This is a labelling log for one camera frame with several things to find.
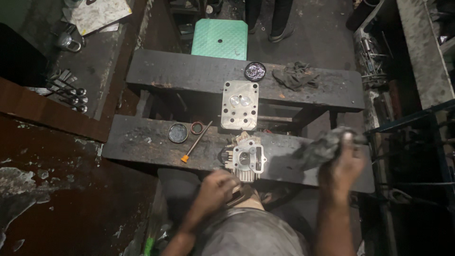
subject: green stool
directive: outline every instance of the green stool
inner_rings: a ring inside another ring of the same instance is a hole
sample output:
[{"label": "green stool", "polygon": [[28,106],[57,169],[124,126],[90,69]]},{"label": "green stool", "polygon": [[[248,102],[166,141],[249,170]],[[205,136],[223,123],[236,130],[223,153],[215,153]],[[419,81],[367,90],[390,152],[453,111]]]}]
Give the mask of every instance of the green stool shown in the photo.
[{"label": "green stool", "polygon": [[247,44],[248,25],[242,20],[200,19],[191,54],[245,61]]}]

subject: rag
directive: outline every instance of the rag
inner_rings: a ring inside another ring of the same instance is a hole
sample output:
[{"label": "rag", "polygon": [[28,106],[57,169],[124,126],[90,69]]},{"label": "rag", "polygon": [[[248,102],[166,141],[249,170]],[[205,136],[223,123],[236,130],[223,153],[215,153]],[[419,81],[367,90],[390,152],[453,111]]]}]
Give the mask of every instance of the rag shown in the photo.
[{"label": "rag", "polygon": [[366,138],[361,133],[357,133],[350,127],[340,126],[328,132],[321,132],[317,139],[313,141],[303,152],[300,152],[301,170],[309,170],[319,167],[322,164],[335,159],[339,156],[339,147],[345,133],[352,133],[352,140],[355,147],[366,144]]},{"label": "rag", "polygon": [[314,70],[309,70],[309,67],[310,64],[301,61],[288,63],[283,69],[272,70],[272,75],[279,84],[295,92],[304,85],[318,88],[317,78],[319,74]]}]

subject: hand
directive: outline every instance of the hand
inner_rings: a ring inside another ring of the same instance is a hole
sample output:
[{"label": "hand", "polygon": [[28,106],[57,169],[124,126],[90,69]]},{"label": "hand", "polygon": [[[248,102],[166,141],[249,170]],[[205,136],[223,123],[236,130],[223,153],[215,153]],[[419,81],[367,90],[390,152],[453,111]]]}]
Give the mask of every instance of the hand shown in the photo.
[{"label": "hand", "polygon": [[213,171],[202,181],[193,209],[201,217],[213,213],[232,199],[232,190],[239,184],[240,180],[229,172],[221,169]]},{"label": "hand", "polygon": [[365,156],[354,146],[352,137],[352,133],[345,133],[341,142],[340,156],[321,166],[319,185],[322,189],[336,191],[345,196],[362,172],[366,162]]}]

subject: screwdriver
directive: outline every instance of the screwdriver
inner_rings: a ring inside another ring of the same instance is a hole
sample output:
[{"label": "screwdriver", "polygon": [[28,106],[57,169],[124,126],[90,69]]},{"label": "screwdriver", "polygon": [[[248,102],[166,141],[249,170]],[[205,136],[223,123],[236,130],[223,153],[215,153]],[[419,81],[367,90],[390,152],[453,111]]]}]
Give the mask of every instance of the screwdriver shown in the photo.
[{"label": "screwdriver", "polygon": [[193,152],[193,149],[196,147],[196,145],[199,143],[199,141],[202,139],[202,136],[204,136],[205,132],[207,131],[207,129],[210,127],[210,125],[212,124],[213,121],[210,121],[210,123],[208,123],[208,125],[205,127],[205,129],[202,131],[201,135],[199,135],[199,137],[196,139],[196,141],[193,143],[193,145],[191,146],[190,150],[188,150],[188,152],[182,157],[180,158],[180,160],[182,160],[183,162],[187,162],[188,158],[190,157],[190,154],[191,152]]}]

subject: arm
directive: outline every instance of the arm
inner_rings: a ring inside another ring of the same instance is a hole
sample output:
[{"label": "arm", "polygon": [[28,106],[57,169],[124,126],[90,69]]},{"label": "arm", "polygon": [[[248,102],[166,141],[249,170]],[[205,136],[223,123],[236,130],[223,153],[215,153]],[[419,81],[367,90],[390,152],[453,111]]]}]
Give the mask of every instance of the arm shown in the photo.
[{"label": "arm", "polygon": [[232,198],[232,190],[238,184],[239,180],[227,171],[215,170],[208,175],[202,181],[201,190],[185,216],[179,231],[161,255],[187,255],[196,241],[196,227]]},{"label": "arm", "polygon": [[349,225],[348,196],[364,166],[364,156],[352,145],[351,133],[344,135],[340,157],[321,166],[316,256],[356,255]]}]

